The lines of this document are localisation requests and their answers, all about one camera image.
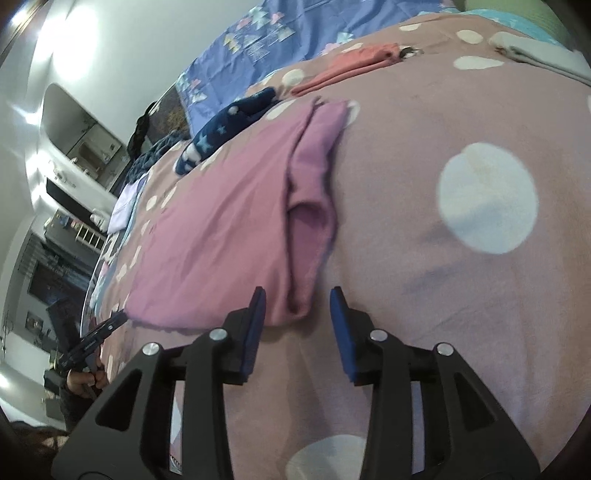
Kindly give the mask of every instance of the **folded pink cloth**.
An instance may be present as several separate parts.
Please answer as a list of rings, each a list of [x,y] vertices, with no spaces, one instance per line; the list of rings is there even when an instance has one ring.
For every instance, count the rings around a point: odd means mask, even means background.
[[[369,45],[347,51],[337,55],[325,72],[320,73],[309,82],[293,87],[291,94],[301,97],[327,85],[333,85],[373,70],[383,69],[399,61],[401,61],[400,47],[397,43]]]
[[[211,328],[248,305],[258,285],[267,291],[266,325],[304,317],[335,234],[328,153],[347,112],[344,101],[303,103],[223,164],[194,175],[142,250],[129,317]]]

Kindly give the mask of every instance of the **green pillow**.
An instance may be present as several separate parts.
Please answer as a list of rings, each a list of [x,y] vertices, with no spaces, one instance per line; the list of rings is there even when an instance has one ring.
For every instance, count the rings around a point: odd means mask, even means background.
[[[542,0],[466,0],[466,11],[481,8],[519,15],[546,30],[562,45],[570,42],[569,31]]]

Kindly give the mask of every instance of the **pink polka dot bedsheet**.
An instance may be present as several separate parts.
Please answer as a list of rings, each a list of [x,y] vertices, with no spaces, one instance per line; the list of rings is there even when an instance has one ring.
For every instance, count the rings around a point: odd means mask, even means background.
[[[521,35],[484,18],[423,15],[286,67],[247,92],[280,92],[259,122],[181,180],[184,144],[150,172],[99,321],[125,308],[161,213],[267,122],[294,115],[308,95],[292,98],[293,86],[363,45],[424,52],[309,94],[349,102],[330,179],[338,230],[310,315],[265,329],[249,382],[225,387],[237,479],[356,478],[371,394],[342,370],[328,308],[337,285],[405,343],[454,344],[542,467],[581,421],[591,403],[591,89],[508,60],[488,45],[498,31]],[[113,378],[143,344],[198,334],[131,321],[105,342],[103,361]],[[171,438],[180,463],[182,391]]]

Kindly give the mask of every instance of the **folded clothes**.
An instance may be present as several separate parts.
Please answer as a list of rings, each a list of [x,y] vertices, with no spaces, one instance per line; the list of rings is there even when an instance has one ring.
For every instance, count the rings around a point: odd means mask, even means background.
[[[107,229],[109,235],[127,227],[129,218],[131,217],[131,211],[134,209],[135,199],[138,196],[140,181],[141,179],[131,185],[127,184],[121,195],[119,195],[115,203],[115,208],[113,208],[113,213],[111,213],[111,221]]]
[[[497,32],[488,43],[512,60],[551,70],[591,86],[591,68],[579,52],[509,32]]]
[[[389,67],[401,61],[400,47],[396,43],[369,45],[337,55],[329,68],[311,81],[293,87],[291,94],[300,97],[327,85],[342,82],[357,75]]]
[[[189,173],[224,143],[259,120],[276,103],[275,89],[269,87],[223,108],[187,145],[174,166],[175,172],[178,175]]]
[[[266,325],[307,315],[336,230],[329,152],[347,117],[346,101],[303,102],[223,164],[188,177],[142,245],[129,317],[215,327],[248,304],[256,286],[267,291]]]

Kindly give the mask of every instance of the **blue gripper pad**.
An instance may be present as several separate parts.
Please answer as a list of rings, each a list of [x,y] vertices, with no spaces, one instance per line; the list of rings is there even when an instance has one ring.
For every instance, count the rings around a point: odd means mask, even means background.
[[[249,314],[252,315],[251,324],[244,341],[242,351],[242,363],[240,374],[247,379],[255,368],[256,353],[261,341],[262,329],[265,324],[265,314],[267,311],[267,294],[261,287],[257,287],[252,296],[251,304],[248,307]]]
[[[340,287],[330,291],[330,318],[335,330],[336,343],[339,347],[340,361],[343,370],[353,383],[357,379],[357,365],[355,361],[356,345],[351,334],[348,319],[349,306]]]

